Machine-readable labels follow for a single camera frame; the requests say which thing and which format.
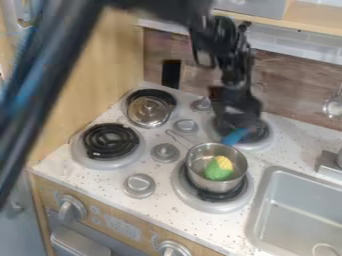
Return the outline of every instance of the stove knob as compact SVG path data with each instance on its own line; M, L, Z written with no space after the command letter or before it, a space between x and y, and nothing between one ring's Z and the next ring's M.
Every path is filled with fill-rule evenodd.
M84 204L73 196L65 195L60 200L58 219L68 225L73 221L80 221L87 217L87 209Z
M162 242L159 245L158 252L160 256L192 256L188 248L171 240Z

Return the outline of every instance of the sink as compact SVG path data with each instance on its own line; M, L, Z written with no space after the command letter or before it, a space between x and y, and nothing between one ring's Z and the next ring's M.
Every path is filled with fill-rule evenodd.
M342 256L342 187L267 169L246 225L257 248L279 256Z

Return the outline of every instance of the green toy food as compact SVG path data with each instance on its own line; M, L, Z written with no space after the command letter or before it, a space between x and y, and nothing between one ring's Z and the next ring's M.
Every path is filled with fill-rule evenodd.
M204 176L212 181L225 181L233 173L233 163L227 157L217 156L208 164Z

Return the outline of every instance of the silver bowl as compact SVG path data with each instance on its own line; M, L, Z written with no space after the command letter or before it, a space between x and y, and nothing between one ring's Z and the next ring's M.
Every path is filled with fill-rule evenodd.
M233 163L234 174L226 181L212 181L204 176L205 168L217 156L225 156ZM185 162L188 176L194 185L213 193L225 193L236 188L248 169L247 159L240 151L219 143L194 146L189 150Z

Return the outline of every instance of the faucet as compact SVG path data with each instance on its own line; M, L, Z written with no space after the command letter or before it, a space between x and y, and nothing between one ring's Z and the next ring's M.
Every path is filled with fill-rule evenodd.
M342 117L342 84L338 92L325 102L323 112L330 118ZM342 149L337 154L323 150L317 162L317 172L342 181Z
M330 118L342 117L342 84L337 93L325 102L323 112Z

